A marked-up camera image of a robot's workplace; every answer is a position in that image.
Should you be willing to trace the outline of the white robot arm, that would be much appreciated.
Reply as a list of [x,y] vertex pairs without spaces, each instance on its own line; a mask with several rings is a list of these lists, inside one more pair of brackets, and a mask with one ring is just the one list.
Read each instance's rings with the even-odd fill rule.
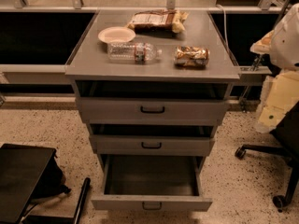
[[256,54],[268,54],[280,69],[263,82],[255,129],[268,133],[299,102],[299,4],[295,4],[275,28],[250,47]]

